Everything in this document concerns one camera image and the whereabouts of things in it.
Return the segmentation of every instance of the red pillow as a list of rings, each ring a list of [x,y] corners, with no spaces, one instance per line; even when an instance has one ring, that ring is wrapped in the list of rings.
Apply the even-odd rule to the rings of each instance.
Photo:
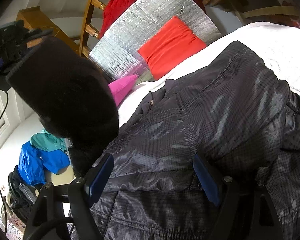
[[[138,50],[155,80],[207,45],[177,16],[173,16]]]

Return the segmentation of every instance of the jacket zipper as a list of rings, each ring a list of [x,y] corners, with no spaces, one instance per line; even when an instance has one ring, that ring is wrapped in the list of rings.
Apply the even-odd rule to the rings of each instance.
[[[150,112],[152,106],[153,106],[153,99],[151,99],[151,101],[150,101],[150,106],[149,106],[149,109],[147,111],[147,114]]]

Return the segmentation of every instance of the pink pillow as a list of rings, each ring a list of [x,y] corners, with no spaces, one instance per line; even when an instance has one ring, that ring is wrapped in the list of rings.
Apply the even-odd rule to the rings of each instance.
[[[126,76],[115,80],[108,85],[116,106],[118,106],[125,96],[128,95],[137,78],[138,75]]]

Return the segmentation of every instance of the white wall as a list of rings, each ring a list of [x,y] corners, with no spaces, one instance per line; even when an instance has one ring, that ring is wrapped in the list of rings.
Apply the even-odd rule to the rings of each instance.
[[[8,175],[18,165],[21,146],[30,140],[35,133],[41,132],[43,126],[39,122],[37,114],[32,114],[23,121],[9,136],[0,149],[0,186],[5,186],[8,191]],[[2,201],[0,197],[0,214]]]
[[[226,12],[219,5],[205,6],[206,14],[216,25],[222,36],[225,36],[242,27],[242,23],[234,12]]]
[[[23,107],[25,119],[27,119],[34,113],[33,109],[30,106],[28,106],[28,104],[25,101],[22,101],[22,107]]]
[[[69,37],[80,36],[83,17],[64,17],[51,20]],[[102,22],[103,19],[101,18],[91,19],[92,26],[94,26],[97,30],[101,29]],[[88,47],[90,49],[93,49],[97,43],[98,40],[95,37],[88,38]]]

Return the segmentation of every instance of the black cable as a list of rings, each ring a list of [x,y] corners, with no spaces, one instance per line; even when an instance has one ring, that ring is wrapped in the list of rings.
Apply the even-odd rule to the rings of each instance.
[[[40,225],[35,231],[33,231],[26,240],[40,240],[51,229],[55,228],[56,226],[70,223],[74,223],[74,220],[71,217],[56,218],[49,220],[48,222],[45,222],[42,225]]]
[[[7,95],[7,102],[6,102],[6,106],[4,107],[1,115],[0,115],[0,120],[4,114],[4,112],[6,111],[7,109],[7,105],[8,105],[8,100],[9,100],[9,97],[8,97],[8,92],[6,91],[6,95]],[[7,224],[8,224],[8,218],[7,218],[7,208],[6,208],[6,204],[5,204],[5,200],[2,196],[2,193],[1,193],[1,190],[0,190],[0,196],[1,196],[1,199],[2,199],[2,204],[3,204],[3,209],[4,209],[4,216],[5,216],[5,229],[4,229],[4,234],[7,233]]]

